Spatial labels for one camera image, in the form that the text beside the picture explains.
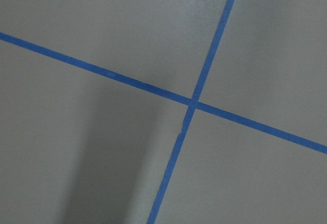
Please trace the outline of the blue tape grid lines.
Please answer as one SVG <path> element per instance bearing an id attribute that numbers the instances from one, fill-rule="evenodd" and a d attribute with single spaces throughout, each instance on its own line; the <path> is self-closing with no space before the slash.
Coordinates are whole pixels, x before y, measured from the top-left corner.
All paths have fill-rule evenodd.
<path id="1" fill-rule="evenodd" d="M 320 152 L 323 154 L 326 153 L 326 145 L 314 142 L 309 139 L 305 139 L 303 137 L 299 137 L 297 135 L 288 133 L 286 131 L 265 125 L 263 123 L 260 123 L 260 122 L 248 119 L 246 117 L 239 116 L 234 113 L 231 113 L 231 112 L 219 109 L 217 107 L 213 107 L 208 104 L 200 102 L 199 99 L 200 99 L 203 87 L 205 85 L 208 73 L 211 69 L 212 62 L 216 55 L 220 41 L 222 39 L 222 36 L 223 36 L 224 30 L 225 30 L 225 27 L 227 25 L 230 13 L 232 11 L 234 2 L 235 2 L 235 0 L 226 0 L 224 9 L 222 11 L 219 23 L 217 25 L 214 37 L 213 37 L 211 45 L 210 45 L 210 48 L 206 55 L 206 59 L 202 66 L 201 73 L 199 75 L 199 78 L 198 78 L 197 84 L 195 86 L 192 97 L 186 97 L 186 96 L 150 85 L 148 83 L 144 83 L 142 81 L 133 79 L 131 77 L 122 75 L 117 72 L 114 72 L 112 70 L 102 68 L 102 67 L 96 66 L 94 64 L 64 55 L 62 53 L 53 51 L 46 47 L 28 42 L 26 40 L 23 40 L 23 39 L 20 39 L 20 38 L 11 36 L 11 35 L 8 35 L 6 33 L 1 33 L 1 40 L 5 41 L 7 43 L 19 46 L 24 49 L 28 49 L 35 53 L 56 59 L 58 61 L 67 63 L 69 65 L 84 69 L 86 71 L 96 73 L 100 76 L 104 76 L 106 78 L 118 81 L 120 83 L 127 84 L 127 85 L 135 87 L 137 89 L 140 89 L 140 90 L 143 90 L 143 91 L 155 94 L 155 95 L 159 95 L 159 96 L 167 98 L 171 101 L 175 101 L 180 104 L 186 105 L 188 107 L 186 114 L 184 116 L 183 122 L 182 122 L 180 133 L 178 134 L 176 141 L 174 143 L 174 147 L 172 149 L 171 155 L 167 162 L 167 166 L 165 168 L 165 172 L 163 174 L 162 181 L 160 183 L 160 186 L 156 193 L 155 200 L 151 207 L 151 211 L 149 213 L 147 223 L 155 223 L 156 222 L 156 218 L 158 216 L 160 207 L 162 205 L 162 201 L 163 201 L 165 193 L 167 191 L 167 188 L 168 188 L 171 176 L 173 174 L 179 153 L 181 151 L 186 134 L 190 127 L 194 112 L 196 110 L 200 110 L 200 111 L 215 115 L 217 117 L 221 117 L 221 118 L 227 119 L 229 121 L 233 121 L 233 122 L 241 124 L 243 126 L 255 129 L 257 131 L 261 131 L 265 134 L 269 134 L 269 135 L 281 138 L 283 140 L 298 144 L 300 146 L 309 148 L 316 152 Z"/>

